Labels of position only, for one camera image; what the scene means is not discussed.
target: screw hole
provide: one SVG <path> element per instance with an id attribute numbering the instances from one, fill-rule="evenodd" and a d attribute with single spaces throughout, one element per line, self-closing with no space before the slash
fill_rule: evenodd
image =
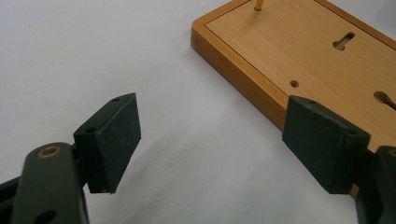
<path id="1" fill-rule="evenodd" d="M 332 42 L 332 47 L 338 50 L 344 50 L 346 49 L 346 43 L 349 42 L 353 37 L 355 37 L 355 34 L 349 32 L 339 41 Z"/>
<path id="2" fill-rule="evenodd" d="M 296 80 L 292 80 L 292 81 L 290 82 L 290 85 L 291 85 L 293 88 L 299 87 L 299 83 L 298 83 L 298 81 L 296 81 Z"/>
<path id="3" fill-rule="evenodd" d="M 388 105 L 390 108 L 396 110 L 396 104 L 390 99 L 390 97 L 382 92 L 382 91 L 376 91 L 374 93 L 374 98 L 381 104 Z"/>
<path id="4" fill-rule="evenodd" d="M 51 223 L 53 219 L 56 217 L 56 212 L 53 210 L 49 210 L 47 212 L 42 213 L 40 216 L 35 218 L 35 224 L 48 224 Z"/>
<path id="5" fill-rule="evenodd" d="M 59 153 L 59 151 L 61 151 L 61 148 L 57 146 L 46 147 L 44 149 L 41 149 L 38 152 L 37 156 L 41 159 L 46 159 L 55 156 Z"/>
<path id="6" fill-rule="evenodd" d="M 89 128 L 87 130 L 85 130 L 85 133 L 94 133 L 96 131 L 95 128 Z"/>

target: wooden base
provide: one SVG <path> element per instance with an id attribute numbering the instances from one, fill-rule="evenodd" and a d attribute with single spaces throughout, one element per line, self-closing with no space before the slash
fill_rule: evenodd
<path id="1" fill-rule="evenodd" d="M 375 99 L 396 101 L 395 41 L 323 0 L 255 3 L 234 0 L 195 21 L 194 49 L 279 129 L 299 95 L 370 133 L 370 150 L 396 146 L 396 111 Z M 343 37 L 353 37 L 345 48 Z"/>

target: white backdrop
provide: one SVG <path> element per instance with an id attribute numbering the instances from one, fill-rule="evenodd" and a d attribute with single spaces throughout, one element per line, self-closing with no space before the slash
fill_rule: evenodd
<path id="1" fill-rule="evenodd" d="M 396 38 L 395 1 L 333 1 Z M 143 138 L 116 194 L 85 190 L 91 223 L 357 223 L 191 48 L 192 21 L 227 2 L 0 0 L 0 182 L 136 92 Z"/>

